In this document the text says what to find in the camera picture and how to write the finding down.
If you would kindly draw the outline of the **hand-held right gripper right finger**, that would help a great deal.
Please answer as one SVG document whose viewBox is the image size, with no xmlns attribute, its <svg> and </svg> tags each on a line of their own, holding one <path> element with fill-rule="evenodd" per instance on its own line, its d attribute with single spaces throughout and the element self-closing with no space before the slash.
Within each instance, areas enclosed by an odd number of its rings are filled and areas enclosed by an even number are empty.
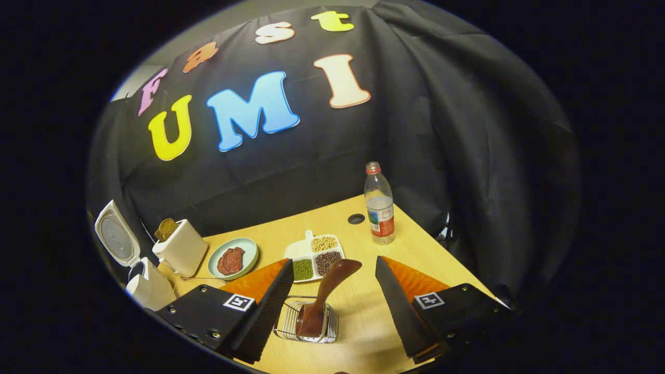
<svg viewBox="0 0 665 374">
<path fill-rule="evenodd" d="M 375 277 L 405 353 L 414 360 L 468 350 L 515 315 L 472 284 L 449 286 L 385 256 L 376 260 Z"/>
</svg>

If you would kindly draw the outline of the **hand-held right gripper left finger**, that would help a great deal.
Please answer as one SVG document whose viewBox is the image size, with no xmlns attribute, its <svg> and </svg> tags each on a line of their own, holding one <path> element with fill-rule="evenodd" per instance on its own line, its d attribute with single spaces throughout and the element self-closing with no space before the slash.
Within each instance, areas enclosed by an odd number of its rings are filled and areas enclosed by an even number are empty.
<svg viewBox="0 0 665 374">
<path fill-rule="evenodd" d="M 200 284 L 157 310 L 156 318 L 199 346 L 254 364 L 293 279 L 293 260 L 282 259 L 223 287 Z"/>
</svg>

